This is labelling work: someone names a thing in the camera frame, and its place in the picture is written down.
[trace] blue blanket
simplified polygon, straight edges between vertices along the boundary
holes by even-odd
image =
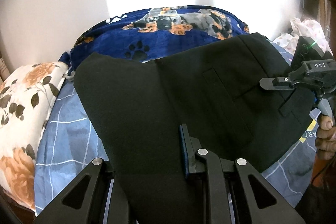
[[[210,6],[145,9],[95,25],[60,61],[71,73],[92,52],[146,61],[247,33],[248,26],[235,15]]]
[[[34,180],[37,214],[97,157],[108,160],[73,83],[66,80],[38,148]]]

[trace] pillow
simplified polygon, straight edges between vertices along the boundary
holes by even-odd
[[[67,70],[62,62],[22,66],[0,85],[0,185],[33,211],[37,148]]]

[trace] orange rose print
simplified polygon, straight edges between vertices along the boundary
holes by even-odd
[[[0,85],[0,93],[2,92],[3,88],[5,87],[6,85],[6,81],[4,81],[1,85]]]
[[[85,43],[90,43],[90,42],[92,42],[93,40],[94,40],[93,37],[85,37],[84,42],[85,42]]]
[[[245,24],[245,26],[244,26],[244,31],[247,32],[247,33],[250,33],[249,27],[248,27],[248,25],[246,25],[246,24]]]
[[[31,157],[25,154],[22,148],[14,148],[13,158],[3,156],[0,159],[0,169],[3,170],[11,189],[10,197],[35,210],[35,168]]]
[[[33,86],[45,76],[51,74],[54,68],[54,63],[42,63],[28,72],[26,77],[22,80],[22,83],[26,84],[27,87]]]

